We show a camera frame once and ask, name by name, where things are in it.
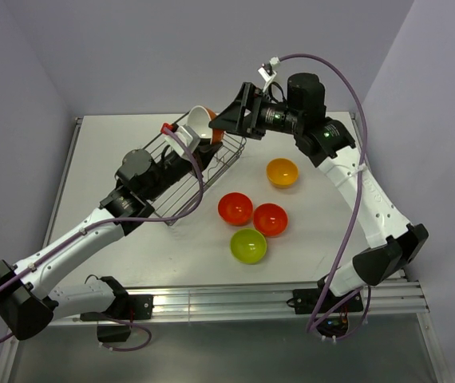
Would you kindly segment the orange bowl white inside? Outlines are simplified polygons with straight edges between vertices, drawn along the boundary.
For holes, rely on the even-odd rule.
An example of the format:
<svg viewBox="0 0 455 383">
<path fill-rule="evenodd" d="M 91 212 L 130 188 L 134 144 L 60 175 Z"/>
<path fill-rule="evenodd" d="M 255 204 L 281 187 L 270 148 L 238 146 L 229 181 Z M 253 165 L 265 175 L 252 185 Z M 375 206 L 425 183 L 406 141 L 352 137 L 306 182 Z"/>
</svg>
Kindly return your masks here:
<svg viewBox="0 0 455 383">
<path fill-rule="evenodd" d="M 224 132 L 209 127 L 217 117 L 216 113 L 202 105 L 194 106 L 188 113 L 187 126 L 191 127 L 200 137 L 201 141 L 216 144 L 223 140 Z"/>
</svg>

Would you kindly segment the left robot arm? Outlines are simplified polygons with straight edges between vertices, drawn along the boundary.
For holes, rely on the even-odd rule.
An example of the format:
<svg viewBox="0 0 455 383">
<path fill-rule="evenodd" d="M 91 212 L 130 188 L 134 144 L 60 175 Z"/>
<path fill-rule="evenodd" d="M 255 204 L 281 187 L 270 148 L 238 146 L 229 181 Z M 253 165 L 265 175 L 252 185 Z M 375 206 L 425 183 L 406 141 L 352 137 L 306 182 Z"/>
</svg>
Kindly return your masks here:
<svg viewBox="0 0 455 383">
<path fill-rule="evenodd" d="M 114 277 L 67 288 L 58 283 L 141 224 L 158 221 L 152 202 L 188 174 L 202 180 L 221 147 L 199 144 L 182 152 L 172 144 L 158 160 L 143 148 L 128 152 L 117 169 L 116 187 L 74 229 L 14 265 L 0 261 L 0 317 L 12 335 L 18 340 L 32 338 L 53 320 L 75 314 L 123 318 L 129 294 Z"/>
</svg>

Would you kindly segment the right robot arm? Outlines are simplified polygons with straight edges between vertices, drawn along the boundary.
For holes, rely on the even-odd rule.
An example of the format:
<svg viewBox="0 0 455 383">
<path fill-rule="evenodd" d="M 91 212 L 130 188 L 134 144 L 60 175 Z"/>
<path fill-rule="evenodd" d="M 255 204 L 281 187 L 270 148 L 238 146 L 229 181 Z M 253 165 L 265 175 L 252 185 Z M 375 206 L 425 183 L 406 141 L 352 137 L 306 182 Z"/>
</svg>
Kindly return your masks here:
<svg viewBox="0 0 455 383">
<path fill-rule="evenodd" d="M 296 73 L 287 80 L 284 101 L 275 102 L 250 82 L 242 84 L 234 101 L 215 117 L 210 128 L 260 140 L 266 132 L 293 136 L 295 145 L 340 192 L 351 207 L 353 224 L 362 228 L 368 249 L 326 277 L 318 304 L 337 310 L 345 294 L 377 286 L 410 264 L 429 233 L 412 224 L 390 201 L 369 168 L 362 150 L 346 126 L 327 116 L 325 87 L 313 73 Z"/>
</svg>

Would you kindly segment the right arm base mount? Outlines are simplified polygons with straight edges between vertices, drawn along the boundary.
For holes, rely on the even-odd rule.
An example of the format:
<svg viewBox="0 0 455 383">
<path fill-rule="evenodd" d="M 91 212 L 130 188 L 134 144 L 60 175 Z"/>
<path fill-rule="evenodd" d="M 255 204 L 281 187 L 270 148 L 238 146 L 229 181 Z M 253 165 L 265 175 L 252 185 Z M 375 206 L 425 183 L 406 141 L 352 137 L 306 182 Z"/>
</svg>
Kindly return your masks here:
<svg viewBox="0 0 455 383">
<path fill-rule="evenodd" d="M 293 309 L 297 315 L 311 314 L 319 300 L 321 292 L 322 289 L 319 287 L 294 289 L 291 298 L 286 301 L 286 304 Z M 350 300 L 346 299 L 346 296 L 348 295 L 350 295 L 350 293 L 345 294 L 342 297 L 336 297 L 332 293 L 326 295 L 318 311 L 317 318 L 320 318 L 332 306 L 335 306 L 339 302 L 343 302 L 343 304 L 316 327 L 316 331 L 321 337 L 337 340 L 339 337 L 347 335 L 350 328 L 349 314 L 363 313 L 366 309 L 362 303 L 360 292 L 355 294 Z"/>
</svg>

